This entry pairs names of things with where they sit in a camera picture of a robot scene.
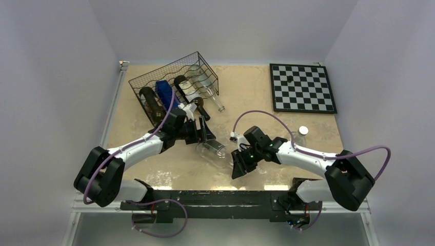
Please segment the green wine bottle gold label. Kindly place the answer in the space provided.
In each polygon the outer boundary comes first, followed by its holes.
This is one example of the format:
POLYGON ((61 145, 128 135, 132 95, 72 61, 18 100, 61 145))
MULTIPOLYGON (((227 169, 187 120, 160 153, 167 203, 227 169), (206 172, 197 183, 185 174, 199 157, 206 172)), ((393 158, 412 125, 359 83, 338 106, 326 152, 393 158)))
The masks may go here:
POLYGON ((140 99, 145 111, 150 116, 152 124, 158 125, 165 117, 166 110, 161 106, 151 87, 142 87, 139 91, 140 99))

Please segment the blue square glass bottle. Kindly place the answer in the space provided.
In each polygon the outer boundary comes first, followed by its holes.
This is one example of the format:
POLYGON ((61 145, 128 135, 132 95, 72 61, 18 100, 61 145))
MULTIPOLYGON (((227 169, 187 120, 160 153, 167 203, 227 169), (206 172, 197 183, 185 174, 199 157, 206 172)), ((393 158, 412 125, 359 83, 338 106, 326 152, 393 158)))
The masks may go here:
POLYGON ((160 80, 155 83, 156 93, 159 96, 164 108, 170 111, 170 103, 172 100, 172 87, 166 80, 160 80))

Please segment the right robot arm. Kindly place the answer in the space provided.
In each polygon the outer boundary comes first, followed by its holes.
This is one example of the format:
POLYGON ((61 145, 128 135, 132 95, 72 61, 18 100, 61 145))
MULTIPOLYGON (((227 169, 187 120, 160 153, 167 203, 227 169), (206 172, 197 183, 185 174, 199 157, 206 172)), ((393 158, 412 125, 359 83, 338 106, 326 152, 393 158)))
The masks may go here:
POLYGON ((290 140, 271 139, 257 127, 244 134, 230 134, 238 148, 232 151, 232 179, 237 179, 256 169, 260 161, 298 167, 320 176, 320 179, 302 179, 289 190, 288 202, 296 209, 306 203, 335 201, 341 207, 357 211, 375 184, 356 157, 315 151, 293 145, 290 140))

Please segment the clear glass bottle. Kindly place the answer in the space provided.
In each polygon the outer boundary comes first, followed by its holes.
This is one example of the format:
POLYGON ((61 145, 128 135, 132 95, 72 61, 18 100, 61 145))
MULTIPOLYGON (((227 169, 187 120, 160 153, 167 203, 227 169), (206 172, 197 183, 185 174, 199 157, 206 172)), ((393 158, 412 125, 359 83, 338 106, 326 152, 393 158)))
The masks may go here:
POLYGON ((193 83, 193 86, 204 98, 210 100, 217 106, 219 112, 226 110, 215 89, 216 80, 212 81, 211 76, 207 75, 199 65, 190 66, 186 72, 186 77, 193 83))

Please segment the dark brown wine bottle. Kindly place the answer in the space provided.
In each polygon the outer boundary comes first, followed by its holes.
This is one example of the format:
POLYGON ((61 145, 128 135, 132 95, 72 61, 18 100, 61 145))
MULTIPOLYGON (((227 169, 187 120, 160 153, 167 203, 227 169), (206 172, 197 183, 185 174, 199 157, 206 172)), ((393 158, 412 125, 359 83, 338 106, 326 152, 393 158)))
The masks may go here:
POLYGON ((193 83, 185 76, 179 75, 174 79, 174 85, 188 103, 194 103, 196 105, 198 112, 204 117, 205 121, 211 119, 210 115, 204 109, 204 101, 193 83))

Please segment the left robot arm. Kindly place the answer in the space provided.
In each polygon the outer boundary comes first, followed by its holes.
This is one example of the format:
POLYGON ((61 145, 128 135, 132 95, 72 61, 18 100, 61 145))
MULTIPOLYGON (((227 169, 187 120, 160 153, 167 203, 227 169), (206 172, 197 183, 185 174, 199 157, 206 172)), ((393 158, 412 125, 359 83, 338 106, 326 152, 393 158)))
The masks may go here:
POLYGON ((124 172, 148 157, 162 154, 177 140, 190 145, 215 139, 204 117, 197 124, 185 110, 172 109, 157 127, 135 141, 112 149, 93 148, 73 186, 83 194, 84 204, 106 207, 113 201, 127 201, 145 210, 153 203, 153 196, 148 192, 151 187, 139 179, 124 180, 124 172))

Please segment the clear bottle white cap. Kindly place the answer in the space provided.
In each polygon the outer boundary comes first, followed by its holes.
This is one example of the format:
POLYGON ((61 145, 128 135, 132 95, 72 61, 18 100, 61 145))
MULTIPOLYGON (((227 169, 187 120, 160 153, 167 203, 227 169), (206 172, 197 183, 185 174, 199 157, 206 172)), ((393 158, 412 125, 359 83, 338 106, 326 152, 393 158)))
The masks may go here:
POLYGON ((306 147, 306 135, 309 130, 306 126, 300 126, 297 131, 293 132, 294 143, 300 147, 306 147))
POLYGON ((220 169, 233 168, 232 156, 227 148, 224 152, 212 153, 203 146, 203 143, 199 143, 195 147, 195 150, 200 157, 207 161, 207 163, 220 169))

